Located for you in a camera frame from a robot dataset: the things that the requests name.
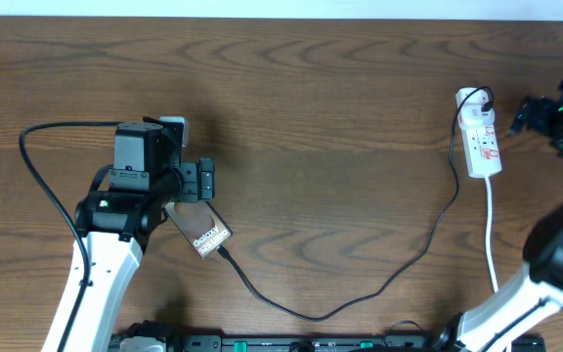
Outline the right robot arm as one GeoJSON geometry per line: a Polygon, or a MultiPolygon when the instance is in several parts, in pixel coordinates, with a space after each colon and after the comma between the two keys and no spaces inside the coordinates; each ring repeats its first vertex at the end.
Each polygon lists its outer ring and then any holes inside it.
{"type": "MultiPolygon", "coordinates": [[[[548,137],[563,156],[563,79],[557,101],[528,98],[513,120],[548,137]]],[[[434,351],[503,351],[546,318],[563,311],[563,204],[544,216],[523,247],[517,273],[481,305],[454,318],[434,339],[434,351]]]]}

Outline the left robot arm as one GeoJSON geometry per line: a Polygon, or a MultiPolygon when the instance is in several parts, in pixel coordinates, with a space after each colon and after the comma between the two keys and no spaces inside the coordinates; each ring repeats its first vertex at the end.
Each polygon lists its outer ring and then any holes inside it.
{"type": "Polygon", "coordinates": [[[78,238],[44,350],[107,350],[124,293],[168,205],[213,199],[214,163],[182,161],[187,143],[182,116],[117,124],[114,161],[75,209],[78,238]]]}

